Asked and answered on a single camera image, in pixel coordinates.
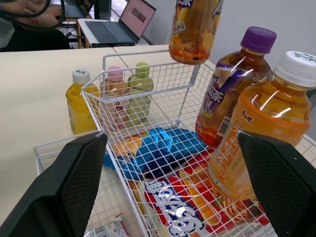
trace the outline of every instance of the laptop screen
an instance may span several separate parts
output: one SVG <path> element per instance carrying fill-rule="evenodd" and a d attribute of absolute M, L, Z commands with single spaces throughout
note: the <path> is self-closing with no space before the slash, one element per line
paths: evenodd
<path fill-rule="evenodd" d="M 95 0 L 78 0 L 77 4 L 84 11 L 84 13 L 88 14 L 94 5 L 94 2 Z"/>
<path fill-rule="evenodd" d="M 143 0 L 129 0 L 120 21 L 122 21 L 138 38 L 145 31 L 156 9 Z"/>

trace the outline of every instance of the green bottle cap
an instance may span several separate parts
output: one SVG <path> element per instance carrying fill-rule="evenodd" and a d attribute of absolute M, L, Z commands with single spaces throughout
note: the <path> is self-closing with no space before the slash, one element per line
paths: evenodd
<path fill-rule="evenodd" d="M 137 67 L 143 67 L 143 66 L 149 66 L 148 63 L 138 63 L 136 64 Z M 135 70 L 135 73 L 140 77 L 140 78 L 146 78 L 149 76 L 149 71 L 150 68 L 146 67 L 146 68 L 137 68 Z"/>

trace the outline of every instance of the food package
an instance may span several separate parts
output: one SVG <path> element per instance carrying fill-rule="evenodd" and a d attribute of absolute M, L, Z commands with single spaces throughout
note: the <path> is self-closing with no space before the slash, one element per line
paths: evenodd
<path fill-rule="evenodd" d="M 258 201 L 224 198 L 211 186 L 205 172 L 209 154 L 189 161 L 178 176 L 129 183 L 152 236 L 209 236 L 245 222 L 269 222 Z"/>
<path fill-rule="evenodd" d="M 117 216 L 115 221 L 97 229 L 88 229 L 83 237 L 129 237 L 123 223 L 122 215 Z"/>
<path fill-rule="evenodd" d="M 123 175 L 130 180 L 161 177 L 181 165 L 206 145 L 195 132 L 157 127 L 124 138 L 112 145 Z M 108 153 L 103 164 L 114 168 Z"/>

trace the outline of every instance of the laptop keyboard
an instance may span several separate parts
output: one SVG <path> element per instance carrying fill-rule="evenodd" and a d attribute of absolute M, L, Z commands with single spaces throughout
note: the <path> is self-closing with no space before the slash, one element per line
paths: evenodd
<path fill-rule="evenodd" d="M 65 6 L 65 12 L 69 17 L 83 17 L 77 6 Z"/>
<path fill-rule="evenodd" d="M 128 36 L 128 34 L 119 26 L 119 24 L 113 24 L 109 22 L 103 23 L 106 28 L 111 32 L 111 34 L 114 36 L 114 38 L 118 42 L 129 42 L 131 38 Z"/>

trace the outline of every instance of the bottle held in air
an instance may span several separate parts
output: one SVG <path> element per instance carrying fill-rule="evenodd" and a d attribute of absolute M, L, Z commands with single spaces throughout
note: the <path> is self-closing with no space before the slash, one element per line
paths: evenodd
<path fill-rule="evenodd" d="M 241 93 L 227 133 L 211 155 L 210 181 L 228 198 L 254 197 L 237 141 L 239 131 L 274 137 L 296 146 L 311 125 L 306 92 L 316 87 L 316 57 L 287 52 L 274 75 L 273 81 L 252 85 Z"/>
<path fill-rule="evenodd" d="M 210 56 L 224 0 L 177 0 L 170 56 L 179 63 L 204 63 Z"/>
<path fill-rule="evenodd" d="M 258 82 L 271 81 L 272 71 L 264 59 L 277 38 L 261 27 L 249 27 L 241 50 L 228 54 L 216 65 L 197 117 L 196 132 L 211 147 L 218 147 L 231 121 L 242 90 Z"/>

